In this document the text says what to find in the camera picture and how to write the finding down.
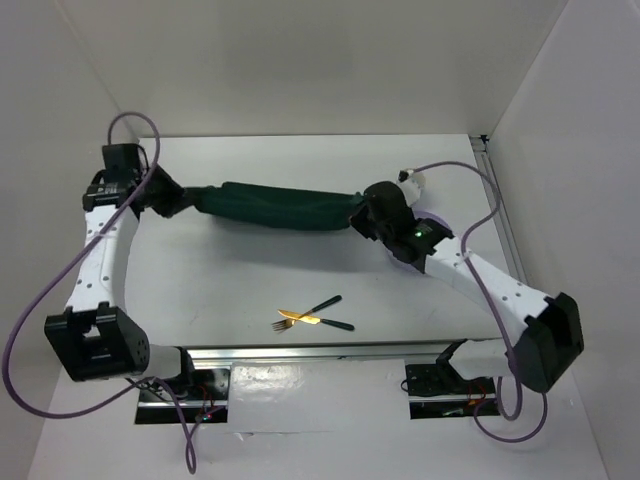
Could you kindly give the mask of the lilac plate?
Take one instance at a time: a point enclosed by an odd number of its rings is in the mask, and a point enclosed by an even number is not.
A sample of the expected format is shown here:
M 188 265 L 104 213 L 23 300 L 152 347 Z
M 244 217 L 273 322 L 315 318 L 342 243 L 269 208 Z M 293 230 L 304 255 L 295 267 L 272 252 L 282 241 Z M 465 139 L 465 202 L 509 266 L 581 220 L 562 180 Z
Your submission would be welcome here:
M 452 238 L 448 227 L 434 219 L 422 218 L 414 219 L 407 228 L 392 234 L 385 246 L 396 260 L 425 274 L 427 258 L 436 253 L 440 242 Z

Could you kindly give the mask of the gold knife black handle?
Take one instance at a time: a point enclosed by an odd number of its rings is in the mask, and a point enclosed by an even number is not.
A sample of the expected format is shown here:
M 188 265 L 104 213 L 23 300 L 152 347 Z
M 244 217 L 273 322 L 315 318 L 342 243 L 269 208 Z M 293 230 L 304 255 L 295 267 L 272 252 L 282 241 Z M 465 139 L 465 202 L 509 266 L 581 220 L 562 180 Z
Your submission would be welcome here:
M 355 330 L 354 325 L 346 322 L 320 318 L 320 317 L 316 317 L 309 314 L 303 315 L 300 313 L 286 311 L 286 310 L 279 310 L 278 313 L 283 317 L 283 319 L 274 324 L 274 329 L 276 331 L 286 330 L 288 328 L 293 327 L 296 323 L 299 323 L 299 322 L 309 324 L 309 325 L 323 324 L 323 325 L 331 326 L 334 328 L 338 328 L 338 329 L 350 331 L 350 332 Z

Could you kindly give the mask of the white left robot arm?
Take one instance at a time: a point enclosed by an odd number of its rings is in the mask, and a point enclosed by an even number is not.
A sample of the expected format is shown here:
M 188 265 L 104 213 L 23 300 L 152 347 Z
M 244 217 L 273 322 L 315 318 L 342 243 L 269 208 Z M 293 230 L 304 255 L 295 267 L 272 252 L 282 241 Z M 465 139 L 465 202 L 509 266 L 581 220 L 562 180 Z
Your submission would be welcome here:
M 82 198 L 91 250 L 64 311 L 47 317 L 45 336 L 76 382 L 154 377 L 172 397 L 187 398 L 198 377 L 187 350 L 152 344 L 125 307 L 129 254 L 141 213 L 152 209 L 170 218 L 188 207 L 186 191 L 156 168 L 135 196 L 143 181 L 144 149 L 134 143 L 106 145 L 102 155 L 105 167 Z

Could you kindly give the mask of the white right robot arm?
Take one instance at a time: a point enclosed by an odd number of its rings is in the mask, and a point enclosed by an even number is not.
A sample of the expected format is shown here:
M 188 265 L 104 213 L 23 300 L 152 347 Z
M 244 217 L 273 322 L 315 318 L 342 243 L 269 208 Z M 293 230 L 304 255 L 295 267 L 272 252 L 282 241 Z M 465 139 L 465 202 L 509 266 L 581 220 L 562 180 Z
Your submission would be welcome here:
M 399 262 L 440 280 L 493 315 L 498 340 L 453 343 L 440 357 L 436 379 L 448 392 L 479 377 L 513 375 L 528 389 L 547 393 L 584 350 L 577 302 L 556 297 L 509 276 L 466 250 L 460 238 L 432 219 L 417 219 L 399 186 L 368 187 L 350 218 L 361 235 L 379 240 Z

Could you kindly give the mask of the gold fork black handle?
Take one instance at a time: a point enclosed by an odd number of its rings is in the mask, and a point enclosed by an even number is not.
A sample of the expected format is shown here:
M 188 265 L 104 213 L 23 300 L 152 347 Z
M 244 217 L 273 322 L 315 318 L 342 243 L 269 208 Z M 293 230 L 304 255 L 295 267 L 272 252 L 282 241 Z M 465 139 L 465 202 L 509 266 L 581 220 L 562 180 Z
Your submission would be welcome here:
M 282 319 L 273 322 L 271 324 L 272 329 L 275 332 L 283 332 L 292 328 L 296 323 L 306 323 L 311 325 L 319 324 L 320 318 L 316 316 L 316 313 L 339 303 L 341 300 L 341 295 L 333 296 L 304 313 L 279 309 L 278 313 Z

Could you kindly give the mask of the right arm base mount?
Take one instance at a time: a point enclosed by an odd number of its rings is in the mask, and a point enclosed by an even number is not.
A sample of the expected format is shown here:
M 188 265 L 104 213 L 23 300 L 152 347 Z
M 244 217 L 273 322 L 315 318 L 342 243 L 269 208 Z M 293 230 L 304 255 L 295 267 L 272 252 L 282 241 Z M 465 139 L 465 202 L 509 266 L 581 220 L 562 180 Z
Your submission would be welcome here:
M 498 416 L 492 379 L 472 381 L 449 376 L 436 364 L 407 364 L 400 388 L 408 396 L 412 420 Z

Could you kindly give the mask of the dark green cloth placemat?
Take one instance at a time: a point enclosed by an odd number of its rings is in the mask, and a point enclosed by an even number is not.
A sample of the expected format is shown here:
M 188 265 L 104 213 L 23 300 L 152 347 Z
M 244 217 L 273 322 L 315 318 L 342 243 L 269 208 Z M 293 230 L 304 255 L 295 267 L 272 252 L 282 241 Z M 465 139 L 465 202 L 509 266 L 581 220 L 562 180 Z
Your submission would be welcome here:
M 297 231 L 338 231 L 363 202 L 344 194 L 237 182 L 189 187 L 186 198 L 199 212 L 238 222 Z

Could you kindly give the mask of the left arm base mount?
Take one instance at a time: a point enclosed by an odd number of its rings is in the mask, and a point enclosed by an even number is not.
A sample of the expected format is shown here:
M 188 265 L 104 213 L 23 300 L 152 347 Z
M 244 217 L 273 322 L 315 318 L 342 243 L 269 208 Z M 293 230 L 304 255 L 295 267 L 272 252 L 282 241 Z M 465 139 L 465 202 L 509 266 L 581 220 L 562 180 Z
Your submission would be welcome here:
M 175 395 L 185 422 L 193 425 L 226 423 L 231 368 L 222 366 L 196 369 L 192 383 L 177 386 Z M 179 415 L 171 395 L 160 385 L 151 384 L 139 390 L 134 423 L 136 425 L 179 424 Z

